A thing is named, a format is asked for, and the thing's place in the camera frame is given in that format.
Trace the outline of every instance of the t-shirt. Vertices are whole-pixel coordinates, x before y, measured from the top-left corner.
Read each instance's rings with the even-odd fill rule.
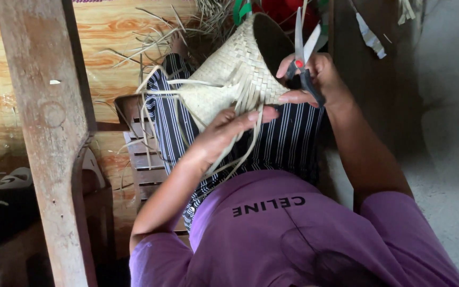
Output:
[[[132,286],[307,286],[319,251],[353,258],[390,286],[459,286],[459,273],[415,201],[368,197],[360,215],[284,171],[218,186],[195,213],[192,251],[174,233],[145,237]]]

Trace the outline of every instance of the foot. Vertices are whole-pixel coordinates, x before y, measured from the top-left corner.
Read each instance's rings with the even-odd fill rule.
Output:
[[[187,46],[178,31],[174,32],[173,36],[171,36],[171,53],[180,54],[185,59],[189,57]]]

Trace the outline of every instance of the black and white striped fabric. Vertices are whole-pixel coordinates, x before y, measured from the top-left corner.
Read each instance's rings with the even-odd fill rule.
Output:
[[[194,72],[194,68],[179,54],[167,55],[162,66],[169,75],[181,70],[174,76],[174,79],[187,79]],[[158,70],[151,77],[147,88],[154,91],[170,90],[166,80],[166,76]],[[169,174],[187,150],[176,124],[175,101],[174,99],[155,98],[154,95],[147,95],[147,99],[150,100],[147,101],[146,106],[152,120],[156,122],[159,147],[166,161],[166,172]],[[187,109],[180,103],[178,107],[182,132],[188,143],[192,144],[199,130]],[[315,141],[324,108],[317,109],[309,104],[285,104],[278,106],[277,110],[280,117],[262,125],[254,149],[246,162],[233,174],[233,177],[256,170],[284,170],[311,184],[316,184],[318,165]],[[248,131],[235,144],[220,166],[243,156],[251,141],[252,133]],[[209,196],[203,194],[225,179],[230,171],[231,168],[227,168],[203,180],[196,188],[184,211],[185,226],[189,232],[196,210],[206,196]]]

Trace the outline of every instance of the scissor blade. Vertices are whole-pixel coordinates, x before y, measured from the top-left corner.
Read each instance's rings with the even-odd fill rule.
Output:
[[[295,59],[304,61],[304,41],[302,39],[302,14],[301,7],[297,9],[297,20],[295,22]]]

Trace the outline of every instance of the scissors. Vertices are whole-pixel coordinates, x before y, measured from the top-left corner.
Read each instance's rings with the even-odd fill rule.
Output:
[[[323,105],[325,105],[325,98],[317,89],[315,89],[313,82],[311,81],[311,74],[309,73],[309,69],[305,68],[305,60],[309,59],[313,49],[315,48],[318,37],[320,37],[321,27],[320,25],[316,26],[304,46],[302,39],[302,22],[300,9],[301,8],[299,7],[297,10],[297,20],[295,23],[295,60],[293,60],[288,66],[288,70],[286,71],[286,79],[293,79],[297,69],[300,70],[300,83],[302,89],[313,95],[316,102],[318,103],[318,107],[321,108]]]

